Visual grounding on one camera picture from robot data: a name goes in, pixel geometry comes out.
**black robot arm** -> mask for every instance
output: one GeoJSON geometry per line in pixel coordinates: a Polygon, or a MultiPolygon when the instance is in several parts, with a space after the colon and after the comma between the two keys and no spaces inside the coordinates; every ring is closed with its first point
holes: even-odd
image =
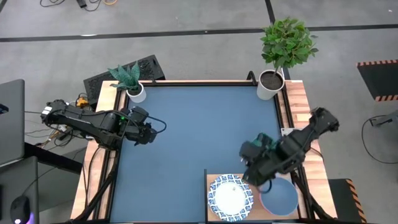
{"type": "Polygon", "coordinates": [[[73,130],[80,131],[82,136],[91,136],[101,147],[110,150],[120,148],[123,137],[136,144],[153,142],[157,131],[150,123],[144,123],[148,112],[140,107],[131,111],[99,111],[92,112],[66,104],[63,100],[47,103],[41,118],[51,124],[65,124],[73,130]]]}
{"type": "Polygon", "coordinates": [[[275,174],[287,174],[297,168],[305,159],[313,140],[327,131],[337,131],[338,120],[326,109],[317,108],[311,112],[310,124],[302,130],[294,130],[271,144],[270,137],[260,134],[257,142],[245,142],[239,155],[246,161],[248,169],[243,179],[260,186],[275,174]]]}

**wooden table frame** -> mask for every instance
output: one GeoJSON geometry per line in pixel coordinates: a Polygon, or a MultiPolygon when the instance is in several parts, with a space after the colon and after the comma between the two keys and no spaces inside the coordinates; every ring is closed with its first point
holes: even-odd
{"type": "MultiPolygon", "coordinates": [[[[252,77],[254,77],[254,75],[249,73],[247,80],[157,80],[140,82],[144,86],[256,86],[257,81],[253,80],[252,77]]],[[[125,91],[116,91],[115,88],[110,87],[112,83],[116,83],[116,81],[103,82],[96,109],[97,111],[120,110],[121,108],[127,107],[128,98],[125,91]]],[[[286,80],[285,87],[274,97],[274,102],[280,128],[301,128],[308,124],[310,108],[302,81],[286,80]]],[[[83,166],[86,170],[86,174],[88,173],[88,164],[97,147],[98,145],[95,141],[90,141],[88,143],[83,166]]],[[[313,142],[312,147],[320,151],[317,141],[313,142]]],[[[97,193],[99,186],[104,182],[114,162],[116,163],[117,169],[118,160],[119,153],[115,151],[109,152],[99,150],[95,155],[91,168],[90,185],[88,186],[88,201],[91,201],[97,193]]],[[[299,168],[298,174],[300,178],[304,180],[308,191],[323,209],[332,217],[336,217],[336,210],[331,196],[325,166],[319,155],[316,155],[314,152],[308,152],[303,167],[299,168]]],[[[101,201],[97,204],[89,219],[109,220],[115,183],[116,178],[106,189],[101,201]]],[[[84,210],[85,197],[84,180],[81,174],[71,218],[76,218],[84,210]]],[[[313,216],[313,212],[308,208],[308,200],[303,199],[302,195],[299,195],[298,214],[300,218],[313,216]]]]}

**orange and black hazard tape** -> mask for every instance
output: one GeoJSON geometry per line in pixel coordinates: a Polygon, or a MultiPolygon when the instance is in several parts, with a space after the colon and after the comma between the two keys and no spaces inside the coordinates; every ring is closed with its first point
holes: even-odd
{"type": "MultiPolygon", "coordinates": [[[[373,62],[358,62],[356,64],[357,67],[360,66],[367,66],[367,65],[382,65],[382,64],[391,64],[391,63],[398,63],[397,60],[380,60],[380,61],[373,61],[373,62]]],[[[376,96],[376,101],[390,101],[390,100],[398,100],[398,95],[386,95],[386,96],[376,96]]]]}
{"type": "Polygon", "coordinates": [[[362,209],[361,202],[359,202],[358,194],[356,193],[356,190],[354,187],[354,183],[350,179],[346,179],[346,181],[347,181],[347,184],[349,185],[349,189],[351,190],[351,193],[353,194],[353,199],[355,201],[356,208],[358,209],[359,216],[361,217],[361,221],[362,221],[362,223],[367,223],[365,214],[362,209]]]}

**potted plant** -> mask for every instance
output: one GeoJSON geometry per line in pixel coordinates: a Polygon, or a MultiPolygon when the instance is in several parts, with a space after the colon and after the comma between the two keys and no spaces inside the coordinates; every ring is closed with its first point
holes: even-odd
{"type": "Polygon", "coordinates": [[[127,70],[125,70],[122,66],[118,65],[118,69],[108,68],[108,70],[119,81],[118,84],[111,84],[112,87],[125,90],[131,101],[135,103],[144,101],[147,94],[144,86],[138,81],[140,75],[138,62],[131,69],[130,66],[127,66],[127,70]]]}
{"type": "Polygon", "coordinates": [[[318,49],[311,38],[310,31],[303,22],[286,18],[275,21],[264,29],[262,40],[262,57],[266,63],[273,63],[275,70],[265,70],[260,74],[257,95],[262,100],[271,99],[285,84],[285,78],[278,72],[280,68],[292,68],[306,62],[309,55],[315,56],[318,49]]]}

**blue and white plate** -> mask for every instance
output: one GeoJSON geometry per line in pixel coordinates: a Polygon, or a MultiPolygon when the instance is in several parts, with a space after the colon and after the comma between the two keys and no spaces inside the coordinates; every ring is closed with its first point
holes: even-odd
{"type": "Polygon", "coordinates": [[[233,174],[224,174],[210,184],[207,195],[211,210],[223,221],[244,220],[253,206],[253,193],[248,184],[233,174]]]}

